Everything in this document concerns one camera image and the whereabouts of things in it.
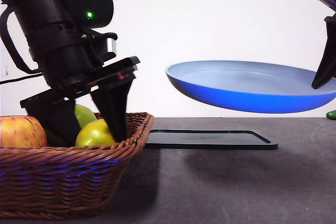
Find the apple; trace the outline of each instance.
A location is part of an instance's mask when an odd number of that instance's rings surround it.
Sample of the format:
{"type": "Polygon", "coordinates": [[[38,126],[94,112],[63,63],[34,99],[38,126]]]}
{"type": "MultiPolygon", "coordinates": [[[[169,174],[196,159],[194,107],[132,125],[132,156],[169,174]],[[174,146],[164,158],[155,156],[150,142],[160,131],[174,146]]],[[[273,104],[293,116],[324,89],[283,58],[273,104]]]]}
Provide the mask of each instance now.
{"type": "Polygon", "coordinates": [[[80,104],[76,104],[75,106],[75,115],[81,128],[88,123],[97,120],[94,113],[88,107],[80,104]]]}
{"type": "Polygon", "coordinates": [[[104,119],[98,119],[85,125],[76,138],[76,146],[109,145],[115,140],[104,119]]]}
{"type": "Polygon", "coordinates": [[[0,116],[0,147],[45,147],[46,133],[30,115],[0,116]]]}

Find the gray table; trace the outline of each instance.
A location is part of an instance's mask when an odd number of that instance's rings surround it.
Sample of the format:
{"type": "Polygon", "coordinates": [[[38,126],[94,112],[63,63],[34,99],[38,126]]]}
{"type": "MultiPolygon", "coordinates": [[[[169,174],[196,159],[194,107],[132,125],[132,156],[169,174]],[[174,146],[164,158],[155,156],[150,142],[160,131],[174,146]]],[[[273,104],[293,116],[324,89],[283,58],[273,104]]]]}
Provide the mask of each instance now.
{"type": "Polygon", "coordinates": [[[336,223],[336,121],[157,118],[153,128],[255,130],[277,150],[144,149],[106,210],[66,221],[0,223],[336,223]]]}

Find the black tray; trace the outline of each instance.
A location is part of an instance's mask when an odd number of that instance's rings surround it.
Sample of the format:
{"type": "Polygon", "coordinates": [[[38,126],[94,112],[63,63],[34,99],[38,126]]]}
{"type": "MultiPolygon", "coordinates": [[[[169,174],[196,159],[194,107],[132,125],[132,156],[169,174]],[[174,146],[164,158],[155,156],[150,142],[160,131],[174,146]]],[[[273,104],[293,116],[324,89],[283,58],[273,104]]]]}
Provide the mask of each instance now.
{"type": "Polygon", "coordinates": [[[152,129],[146,148],[275,150],[278,143],[249,130],[152,129]]]}

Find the green apple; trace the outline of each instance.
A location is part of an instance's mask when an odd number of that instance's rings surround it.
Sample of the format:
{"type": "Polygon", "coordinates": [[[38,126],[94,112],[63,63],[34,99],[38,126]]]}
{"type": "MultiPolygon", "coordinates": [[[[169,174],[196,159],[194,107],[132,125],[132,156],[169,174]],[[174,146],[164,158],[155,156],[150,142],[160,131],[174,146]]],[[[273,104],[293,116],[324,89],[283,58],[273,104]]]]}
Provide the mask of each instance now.
{"type": "Polygon", "coordinates": [[[85,125],[76,138],[76,146],[109,145],[115,140],[104,119],[98,119],[85,125]]]}
{"type": "Polygon", "coordinates": [[[81,128],[88,123],[97,120],[94,113],[88,107],[80,104],[76,104],[75,106],[75,115],[81,128]]]}

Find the green vegetable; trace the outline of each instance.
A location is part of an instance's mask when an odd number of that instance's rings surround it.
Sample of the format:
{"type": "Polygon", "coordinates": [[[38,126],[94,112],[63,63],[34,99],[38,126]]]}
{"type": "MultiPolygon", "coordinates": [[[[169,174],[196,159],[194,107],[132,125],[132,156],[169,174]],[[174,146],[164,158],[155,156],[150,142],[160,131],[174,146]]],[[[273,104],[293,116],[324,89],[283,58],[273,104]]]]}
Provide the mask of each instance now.
{"type": "Polygon", "coordinates": [[[327,118],[331,119],[331,120],[336,120],[336,110],[333,111],[329,111],[327,113],[327,118]]]}

